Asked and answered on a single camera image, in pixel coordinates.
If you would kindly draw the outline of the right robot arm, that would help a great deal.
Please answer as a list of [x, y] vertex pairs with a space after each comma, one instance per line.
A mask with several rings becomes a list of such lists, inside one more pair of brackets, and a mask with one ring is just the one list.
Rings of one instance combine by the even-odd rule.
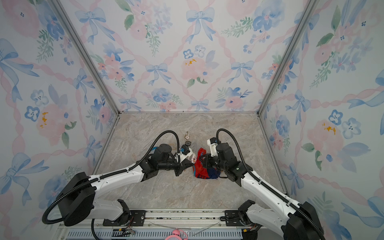
[[275, 232], [285, 240], [323, 240], [324, 230], [315, 208], [308, 202], [299, 203], [283, 194], [243, 161], [237, 160], [227, 143], [208, 140], [210, 152], [203, 163], [223, 172], [238, 186], [248, 190], [268, 207], [249, 200], [239, 208], [246, 225], [257, 224]]

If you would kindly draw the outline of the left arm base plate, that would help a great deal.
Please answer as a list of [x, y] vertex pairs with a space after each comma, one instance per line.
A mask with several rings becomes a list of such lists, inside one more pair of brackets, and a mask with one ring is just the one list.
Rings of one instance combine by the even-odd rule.
[[133, 227], [142, 227], [144, 225], [144, 220], [147, 211], [145, 210], [129, 210], [124, 211], [120, 217], [116, 220], [107, 220], [104, 219], [104, 227], [122, 227], [122, 226], [133, 226]]

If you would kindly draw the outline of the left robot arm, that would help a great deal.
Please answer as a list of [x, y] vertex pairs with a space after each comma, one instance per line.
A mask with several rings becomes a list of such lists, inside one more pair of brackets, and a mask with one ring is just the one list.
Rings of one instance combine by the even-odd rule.
[[76, 174], [43, 213], [42, 222], [46, 225], [63, 222], [71, 227], [86, 219], [103, 219], [108, 225], [123, 226], [133, 217], [127, 203], [121, 199], [103, 200], [100, 196], [149, 180], [159, 171], [173, 171], [178, 177], [192, 167], [196, 159], [196, 154], [186, 145], [173, 153], [171, 146], [161, 144], [126, 168], [101, 175]]

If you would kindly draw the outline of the red blue patterned cloth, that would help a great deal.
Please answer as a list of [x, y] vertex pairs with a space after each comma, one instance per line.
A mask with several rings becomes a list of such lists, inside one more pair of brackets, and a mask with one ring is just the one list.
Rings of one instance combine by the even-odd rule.
[[207, 151], [203, 148], [198, 150], [197, 160], [193, 166], [194, 176], [198, 179], [218, 179], [221, 172], [214, 168], [205, 168], [200, 157], [205, 155]]

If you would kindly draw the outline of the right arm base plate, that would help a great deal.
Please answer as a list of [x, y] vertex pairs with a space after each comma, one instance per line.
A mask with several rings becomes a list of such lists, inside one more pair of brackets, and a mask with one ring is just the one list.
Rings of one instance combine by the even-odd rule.
[[227, 227], [262, 227], [262, 225], [252, 222], [246, 212], [239, 210], [225, 210], [220, 221], [225, 222]]

